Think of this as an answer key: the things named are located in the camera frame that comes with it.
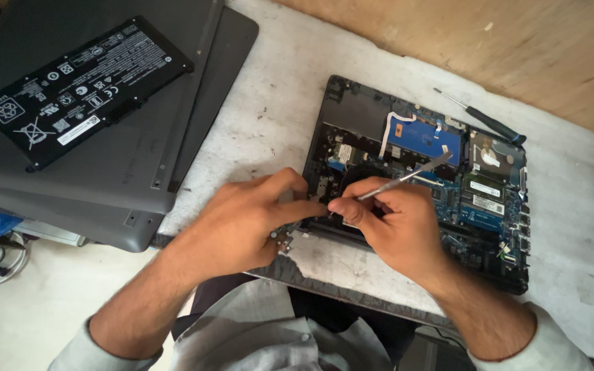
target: battery label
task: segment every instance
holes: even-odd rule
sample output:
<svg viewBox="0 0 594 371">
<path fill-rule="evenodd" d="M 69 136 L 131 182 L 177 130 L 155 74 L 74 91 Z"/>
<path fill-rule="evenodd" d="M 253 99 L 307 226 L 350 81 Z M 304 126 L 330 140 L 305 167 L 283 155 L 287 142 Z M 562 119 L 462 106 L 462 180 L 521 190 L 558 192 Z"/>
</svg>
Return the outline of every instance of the battery label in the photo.
<svg viewBox="0 0 594 371">
<path fill-rule="evenodd" d="M 1 89 L 0 131 L 39 170 L 193 70 L 137 16 Z"/>
</svg>

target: recycling symbol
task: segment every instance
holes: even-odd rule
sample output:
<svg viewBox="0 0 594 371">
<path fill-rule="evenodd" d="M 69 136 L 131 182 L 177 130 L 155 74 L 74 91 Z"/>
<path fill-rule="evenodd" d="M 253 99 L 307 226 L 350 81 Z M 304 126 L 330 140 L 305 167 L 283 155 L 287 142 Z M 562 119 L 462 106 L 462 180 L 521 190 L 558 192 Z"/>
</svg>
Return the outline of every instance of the recycling symbol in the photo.
<svg viewBox="0 0 594 371">
<path fill-rule="evenodd" d="M 24 114 L 24 109 L 12 98 L 0 103 L 0 122 L 8 123 Z"/>
<path fill-rule="evenodd" d="M 0 105 L 0 117 L 4 117 L 4 119 L 9 119 L 17 114 L 17 105 L 13 103 L 5 103 L 4 105 Z"/>
</svg>

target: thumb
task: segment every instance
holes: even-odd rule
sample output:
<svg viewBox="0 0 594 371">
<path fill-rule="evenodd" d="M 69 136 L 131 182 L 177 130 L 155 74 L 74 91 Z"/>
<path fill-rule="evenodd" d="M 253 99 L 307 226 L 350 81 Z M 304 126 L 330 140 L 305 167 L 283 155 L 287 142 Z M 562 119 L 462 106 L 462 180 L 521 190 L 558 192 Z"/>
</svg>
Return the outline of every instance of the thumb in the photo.
<svg viewBox="0 0 594 371">
<path fill-rule="evenodd" d="M 384 227 L 384 222 L 355 199 L 337 198 L 329 202 L 327 208 L 342 215 L 348 223 L 358 226 L 364 234 L 377 233 Z"/>
</svg>

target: gray laptop cover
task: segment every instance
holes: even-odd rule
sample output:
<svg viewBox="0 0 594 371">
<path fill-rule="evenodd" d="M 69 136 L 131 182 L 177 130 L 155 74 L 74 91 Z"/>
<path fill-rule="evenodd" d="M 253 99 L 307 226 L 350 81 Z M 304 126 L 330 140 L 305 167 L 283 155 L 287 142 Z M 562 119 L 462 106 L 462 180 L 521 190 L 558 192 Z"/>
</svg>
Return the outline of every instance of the gray laptop cover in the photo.
<svg viewBox="0 0 594 371">
<path fill-rule="evenodd" d="M 171 176 L 172 191 L 177 192 L 185 178 L 257 35 L 258 25 L 254 21 L 224 8 Z M 164 217 L 159 213 L 1 188 L 0 207 L 131 252 L 148 248 Z"/>
<path fill-rule="evenodd" d="M 0 133 L 0 188 L 167 213 L 167 192 L 223 0 L 16 0 L 0 16 L 0 89 L 141 14 L 194 61 L 136 112 L 36 173 Z"/>
</svg>

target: black screwdriver handle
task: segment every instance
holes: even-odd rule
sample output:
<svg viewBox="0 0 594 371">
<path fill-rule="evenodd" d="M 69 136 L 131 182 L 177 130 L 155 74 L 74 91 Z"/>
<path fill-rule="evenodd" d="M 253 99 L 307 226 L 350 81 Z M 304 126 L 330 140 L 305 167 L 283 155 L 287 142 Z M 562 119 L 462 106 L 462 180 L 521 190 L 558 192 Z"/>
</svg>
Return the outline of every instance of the black screwdriver handle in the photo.
<svg viewBox="0 0 594 371">
<path fill-rule="evenodd" d="M 517 133 L 515 130 L 505 126 L 502 122 L 495 120 L 486 114 L 483 114 L 474 107 L 466 107 L 466 112 L 483 122 L 491 130 L 494 130 L 500 135 L 509 139 L 515 145 L 522 145 L 526 141 L 526 135 Z"/>
</svg>

